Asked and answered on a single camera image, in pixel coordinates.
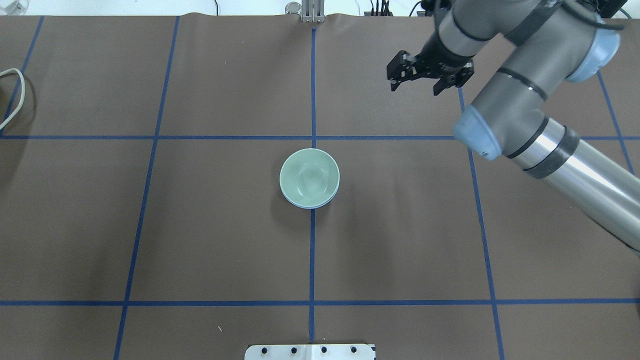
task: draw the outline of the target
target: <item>metal bracket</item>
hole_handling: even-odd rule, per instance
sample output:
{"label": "metal bracket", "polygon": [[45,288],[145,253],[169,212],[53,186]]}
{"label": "metal bracket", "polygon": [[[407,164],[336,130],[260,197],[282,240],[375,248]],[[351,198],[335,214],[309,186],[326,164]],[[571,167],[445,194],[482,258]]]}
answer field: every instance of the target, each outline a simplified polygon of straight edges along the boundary
{"label": "metal bracket", "polygon": [[302,0],[302,22],[324,22],[324,0]]}
{"label": "metal bracket", "polygon": [[368,344],[253,345],[244,360],[376,360],[376,346]]}

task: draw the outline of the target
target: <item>bowl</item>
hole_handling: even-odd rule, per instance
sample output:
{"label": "bowl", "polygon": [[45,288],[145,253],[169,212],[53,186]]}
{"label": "bowl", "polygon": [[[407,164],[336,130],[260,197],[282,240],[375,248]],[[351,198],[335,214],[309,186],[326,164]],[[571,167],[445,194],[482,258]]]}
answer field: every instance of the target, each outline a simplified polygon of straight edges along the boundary
{"label": "bowl", "polygon": [[280,170],[282,195],[295,206],[317,209],[338,192],[340,169],[331,155],[320,149],[302,149],[291,154]]}

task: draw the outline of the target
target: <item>white floor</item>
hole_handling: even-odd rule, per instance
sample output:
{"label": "white floor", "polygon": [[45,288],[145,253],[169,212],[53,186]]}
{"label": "white floor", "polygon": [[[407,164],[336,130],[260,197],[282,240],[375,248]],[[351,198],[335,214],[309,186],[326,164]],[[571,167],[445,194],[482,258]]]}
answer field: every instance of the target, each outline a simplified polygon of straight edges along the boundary
{"label": "white floor", "polygon": [[[14,0],[0,0],[6,6]],[[215,15],[214,0],[21,0],[29,3],[26,15],[183,15],[190,12]],[[291,0],[218,0],[220,15],[278,15]],[[391,0],[395,16],[407,16],[415,0]],[[368,0],[326,0],[325,14],[361,15],[371,9]],[[640,0],[623,7],[640,18]],[[614,17],[625,17],[618,12]]]}

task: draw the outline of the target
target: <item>robotic arm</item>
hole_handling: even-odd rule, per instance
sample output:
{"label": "robotic arm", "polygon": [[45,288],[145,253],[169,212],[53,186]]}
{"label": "robotic arm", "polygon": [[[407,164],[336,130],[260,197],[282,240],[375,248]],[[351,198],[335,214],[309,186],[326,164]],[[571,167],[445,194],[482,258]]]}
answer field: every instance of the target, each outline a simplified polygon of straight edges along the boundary
{"label": "robotic arm", "polygon": [[461,87],[472,58],[495,35],[516,45],[454,126],[482,157],[505,155],[572,200],[640,256],[640,180],[540,109],[567,80],[591,77],[620,45],[619,26],[574,0],[457,0],[422,51],[400,51],[387,65],[392,91],[434,78],[434,95]]}

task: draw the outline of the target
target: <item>white cable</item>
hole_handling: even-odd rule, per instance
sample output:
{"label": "white cable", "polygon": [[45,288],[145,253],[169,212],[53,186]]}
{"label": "white cable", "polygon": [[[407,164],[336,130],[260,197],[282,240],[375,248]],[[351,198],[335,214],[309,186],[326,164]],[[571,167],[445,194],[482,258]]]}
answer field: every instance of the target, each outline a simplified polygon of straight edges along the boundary
{"label": "white cable", "polygon": [[5,125],[9,124],[9,121],[11,121],[11,119],[13,119],[13,117],[15,116],[15,114],[18,113],[18,111],[20,111],[20,109],[22,109],[22,103],[24,103],[24,88],[27,85],[27,83],[24,80],[24,76],[22,75],[22,72],[18,69],[16,69],[15,67],[10,68],[9,70],[5,70],[0,72],[0,78],[7,75],[7,74],[11,74],[12,72],[18,74],[18,76],[20,77],[20,101],[18,102],[18,106],[15,107],[15,110],[11,113],[11,115],[9,115],[8,118],[6,118],[2,124],[0,124],[0,130],[2,130]]}

